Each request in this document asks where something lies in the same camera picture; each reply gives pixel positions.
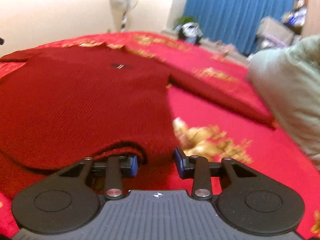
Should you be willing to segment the blue curtain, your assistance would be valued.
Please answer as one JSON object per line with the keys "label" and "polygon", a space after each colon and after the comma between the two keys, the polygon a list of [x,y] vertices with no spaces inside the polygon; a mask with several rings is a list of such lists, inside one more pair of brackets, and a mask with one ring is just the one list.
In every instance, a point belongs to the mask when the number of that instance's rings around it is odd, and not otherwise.
{"label": "blue curtain", "polygon": [[195,18],[204,37],[232,44],[249,55],[262,18],[281,20],[294,0],[187,0],[184,15]]}

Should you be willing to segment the wooden shelf unit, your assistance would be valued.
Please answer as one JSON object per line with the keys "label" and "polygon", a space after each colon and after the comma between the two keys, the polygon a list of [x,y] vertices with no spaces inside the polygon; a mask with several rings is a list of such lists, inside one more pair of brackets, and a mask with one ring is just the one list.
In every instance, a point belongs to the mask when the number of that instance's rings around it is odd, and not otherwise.
{"label": "wooden shelf unit", "polygon": [[302,38],[319,34],[319,0],[294,0],[282,23]]}

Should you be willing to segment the dark red knit sweater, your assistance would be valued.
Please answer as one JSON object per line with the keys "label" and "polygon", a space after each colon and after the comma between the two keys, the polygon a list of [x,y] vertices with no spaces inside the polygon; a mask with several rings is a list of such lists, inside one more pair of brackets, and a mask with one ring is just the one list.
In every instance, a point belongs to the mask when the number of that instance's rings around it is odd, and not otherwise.
{"label": "dark red knit sweater", "polygon": [[1,153],[34,169],[136,150],[144,162],[172,158],[178,145],[167,85],[175,85],[255,122],[274,118],[192,74],[125,47],[53,47],[17,51],[1,78]]}

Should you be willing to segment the light green duvet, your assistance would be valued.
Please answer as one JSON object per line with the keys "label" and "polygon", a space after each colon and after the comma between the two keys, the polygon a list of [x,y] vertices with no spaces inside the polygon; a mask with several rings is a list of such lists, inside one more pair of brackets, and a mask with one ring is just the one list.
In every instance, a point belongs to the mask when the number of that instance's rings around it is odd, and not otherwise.
{"label": "light green duvet", "polygon": [[277,122],[319,168],[319,35],[254,54],[248,79]]}

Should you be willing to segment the white standing fan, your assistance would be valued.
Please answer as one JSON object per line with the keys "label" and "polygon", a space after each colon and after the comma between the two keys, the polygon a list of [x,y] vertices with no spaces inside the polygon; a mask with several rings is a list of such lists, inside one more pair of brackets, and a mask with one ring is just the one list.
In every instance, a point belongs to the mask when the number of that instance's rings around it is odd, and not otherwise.
{"label": "white standing fan", "polygon": [[126,30],[128,14],[138,4],[138,0],[109,0],[112,9],[121,13],[120,32]]}

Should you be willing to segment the green potted plant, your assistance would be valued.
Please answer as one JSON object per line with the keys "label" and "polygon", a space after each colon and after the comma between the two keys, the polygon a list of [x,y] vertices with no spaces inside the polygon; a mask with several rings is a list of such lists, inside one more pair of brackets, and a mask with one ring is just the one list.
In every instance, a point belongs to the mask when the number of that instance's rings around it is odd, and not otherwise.
{"label": "green potted plant", "polygon": [[178,26],[184,25],[184,24],[189,23],[189,22],[197,23],[198,20],[193,16],[181,16],[181,17],[178,17],[174,21],[174,27],[173,28],[176,29]]}

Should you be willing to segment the grey plastic storage bin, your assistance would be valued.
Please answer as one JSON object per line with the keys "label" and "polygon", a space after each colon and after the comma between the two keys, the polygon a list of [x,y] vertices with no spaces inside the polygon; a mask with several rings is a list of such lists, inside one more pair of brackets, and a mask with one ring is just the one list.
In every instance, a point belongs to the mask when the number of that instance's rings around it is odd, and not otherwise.
{"label": "grey plastic storage bin", "polygon": [[281,49],[291,44],[281,41],[271,34],[257,34],[255,37],[255,53],[265,49]]}

